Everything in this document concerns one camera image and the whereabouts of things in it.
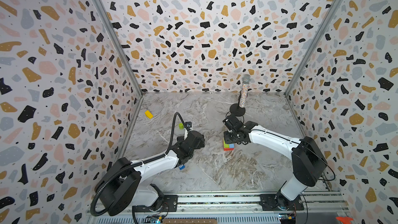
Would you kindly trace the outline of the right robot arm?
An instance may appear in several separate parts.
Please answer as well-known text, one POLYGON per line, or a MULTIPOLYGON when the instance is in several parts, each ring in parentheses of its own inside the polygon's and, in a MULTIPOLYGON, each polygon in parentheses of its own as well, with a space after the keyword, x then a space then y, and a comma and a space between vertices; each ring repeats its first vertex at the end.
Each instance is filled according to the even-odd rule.
POLYGON ((253 121, 243 123, 232 114, 223 124, 228 129, 223 133, 226 144, 262 145, 291 160, 293 175, 275 196, 280 207, 287 207, 304 190, 314 187, 328 165, 316 142, 308 136, 302 139, 285 136, 253 121))

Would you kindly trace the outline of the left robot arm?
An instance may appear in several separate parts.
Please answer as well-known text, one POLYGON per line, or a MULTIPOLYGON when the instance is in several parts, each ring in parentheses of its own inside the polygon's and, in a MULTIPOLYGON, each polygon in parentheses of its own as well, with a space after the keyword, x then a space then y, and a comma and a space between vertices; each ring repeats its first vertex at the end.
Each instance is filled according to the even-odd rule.
POLYGON ((167 200, 155 184, 144 181, 162 172, 182 167, 192 159, 194 151, 204 148, 204 136, 198 131, 185 132, 177 138, 168 153, 129 161, 123 157, 105 174, 95 188, 99 200, 109 216, 116 216, 129 206, 143 207, 146 211, 157 212, 164 208, 167 200))

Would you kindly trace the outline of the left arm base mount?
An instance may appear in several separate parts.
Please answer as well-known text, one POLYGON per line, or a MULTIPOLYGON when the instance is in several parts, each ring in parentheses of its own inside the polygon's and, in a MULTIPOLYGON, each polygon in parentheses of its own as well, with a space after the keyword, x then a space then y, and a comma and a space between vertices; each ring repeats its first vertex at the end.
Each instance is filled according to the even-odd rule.
POLYGON ((137 213, 158 213, 162 212, 176 212, 178 206, 177 195, 164 195, 158 199, 151 206, 139 205, 135 207, 137 213))

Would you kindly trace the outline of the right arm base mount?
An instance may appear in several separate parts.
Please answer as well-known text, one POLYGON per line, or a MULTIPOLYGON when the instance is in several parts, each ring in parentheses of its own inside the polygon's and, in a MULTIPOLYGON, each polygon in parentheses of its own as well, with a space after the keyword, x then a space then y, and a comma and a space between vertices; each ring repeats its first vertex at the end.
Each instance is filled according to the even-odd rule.
POLYGON ((261 194, 260 203, 263 211, 303 211, 303 200, 297 196, 293 201, 289 201, 282 194, 261 194))

